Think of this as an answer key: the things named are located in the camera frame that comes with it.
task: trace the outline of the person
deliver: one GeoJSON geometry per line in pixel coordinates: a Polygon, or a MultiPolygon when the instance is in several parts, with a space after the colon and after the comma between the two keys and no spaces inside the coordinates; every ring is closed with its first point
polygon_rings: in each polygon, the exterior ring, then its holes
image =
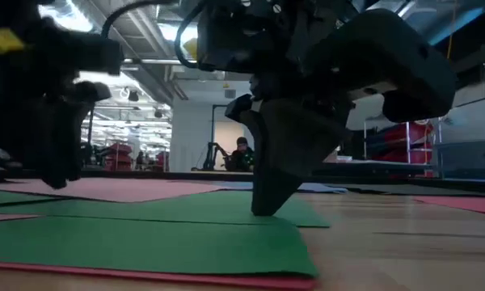
{"type": "Polygon", "coordinates": [[[81,164],[82,166],[91,165],[91,155],[93,148],[87,142],[81,142],[81,164]]]}
{"type": "Polygon", "coordinates": [[[245,137],[237,139],[237,149],[230,156],[230,166],[228,171],[253,171],[254,151],[248,146],[245,137]]]}
{"type": "Polygon", "coordinates": [[[142,171],[143,165],[144,165],[144,152],[143,151],[138,152],[137,160],[135,161],[135,163],[136,163],[135,170],[142,171]]]}

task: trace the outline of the table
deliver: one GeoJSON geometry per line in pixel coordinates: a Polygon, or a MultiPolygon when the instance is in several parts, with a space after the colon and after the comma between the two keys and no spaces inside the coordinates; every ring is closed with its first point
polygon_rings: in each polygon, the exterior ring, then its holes
{"type": "MultiPolygon", "coordinates": [[[[485,291],[485,215],[409,196],[297,194],[333,223],[302,229],[317,290],[485,291]]],[[[0,270],[0,291],[236,291],[212,285],[0,270]]]]}

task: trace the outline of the dark jacket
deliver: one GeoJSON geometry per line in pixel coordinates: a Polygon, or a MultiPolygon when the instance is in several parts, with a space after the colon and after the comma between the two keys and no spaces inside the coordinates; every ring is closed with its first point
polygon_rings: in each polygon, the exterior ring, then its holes
{"type": "Polygon", "coordinates": [[[230,162],[226,165],[228,171],[251,171],[250,166],[253,166],[254,152],[248,147],[245,152],[235,150],[230,156],[230,162]]]}

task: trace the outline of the black machine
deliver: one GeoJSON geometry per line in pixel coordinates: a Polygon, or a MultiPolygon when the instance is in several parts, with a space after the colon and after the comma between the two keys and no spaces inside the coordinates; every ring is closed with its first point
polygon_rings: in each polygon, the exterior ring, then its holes
{"type": "MultiPolygon", "coordinates": [[[[102,36],[41,19],[36,6],[49,2],[20,0],[11,7],[0,1],[0,27],[23,44],[0,53],[0,146],[62,188],[78,178],[82,120],[95,101],[108,97],[103,85],[72,80],[79,70],[118,74],[120,46],[107,38],[112,22],[168,1],[119,9],[102,36]]],[[[361,2],[365,9],[376,1],[361,2]]],[[[192,7],[175,42],[182,64],[253,74],[252,95],[234,100],[226,116],[255,139],[255,215],[273,215],[349,138],[345,125],[354,99],[383,94],[384,115],[395,122],[443,116],[453,103],[456,76],[445,57],[391,11],[358,11],[348,0],[182,3],[192,7]],[[197,16],[197,63],[191,63],[179,36],[197,16]]]]}
{"type": "Polygon", "coordinates": [[[220,152],[225,161],[225,166],[230,163],[230,156],[226,151],[216,142],[209,142],[207,144],[207,156],[203,162],[202,171],[214,171],[214,166],[216,166],[217,152],[220,152]]]}
{"type": "Polygon", "coordinates": [[[234,100],[226,116],[255,139],[255,215],[274,214],[349,138],[354,99],[383,94],[383,113],[395,122],[452,106],[449,63],[391,11],[358,14],[349,1],[203,0],[180,30],[196,15],[198,62],[183,59],[178,36],[182,63],[253,74],[252,95],[234,100]]]}

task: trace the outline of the paper sheet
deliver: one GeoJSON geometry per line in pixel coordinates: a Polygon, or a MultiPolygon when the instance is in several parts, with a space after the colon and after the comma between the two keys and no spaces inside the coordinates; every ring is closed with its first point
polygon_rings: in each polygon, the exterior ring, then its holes
{"type": "Polygon", "coordinates": [[[255,217],[251,213],[251,192],[248,191],[217,191],[141,203],[62,200],[0,207],[0,213],[243,225],[287,221],[303,227],[329,226],[313,207],[295,196],[289,198],[275,217],[255,217]]]}
{"type": "Polygon", "coordinates": [[[456,209],[465,209],[485,213],[485,198],[477,197],[416,197],[415,201],[442,205],[456,209]]]}
{"type": "Polygon", "coordinates": [[[0,268],[20,271],[57,272],[77,275],[111,276],[128,279],[147,279],[183,283],[209,283],[215,285],[232,285],[253,288],[270,288],[280,290],[312,290],[315,279],[294,276],[212,276],[170,274],[161,272],[128,272],[93,268],[70,268],[31,264],[0,263],[0,268]]]}
{"type": "Polygon", "coordinates": [[[329,186],[345,187],[355,192],[384,192],[399,195],[434,195],[434,196],[485,196],[485,193],[448,188],[425,187],[410,184],[347,184],[329,183],[329,186]]]}
{"type": "Polygon", "coordinates": [[[26,215],[26,214],[0,214],[0,221],[12,220],[12,219],[24,219],[24,218],[34,218],[37,215],[26,215]]]}
{"type": "MultiPolygon", "coordinates": [[[[234,190],[251,190],[253,188],[252,182],[208,182],[208,181],[201,181],[197,183],[203,184],[212,184],[221,186],[224,189],[234,189],[234,190]]],[[[303,183],[298,188],[299,192],[325,192],[325,193],[345,193],[347,191],[346,188],[335,188],[335,187],[328,187],[326,185],[320,183],[303,183]]]]}
{"type": "Polygon", "coordinates": [[[11,180],[0,183],[0,190],[54,196],[71,196],[114,202],[141,202],[211,192],[223,187],[211,184],[169,182],[163,179],[84,178],[69,182],[64,189],[54,190],[41,180],[11,180]]]}
{"type": "Polygon", "coordinates": [[[0,263],[188,274],[317,275],[300,234],[289,224],[70,217],[0,221],[0,263]]]}
{"type": "Polygon", "coordinates": [[[51,200],[52,197],[0,191],[0,205],[51,200]]]}

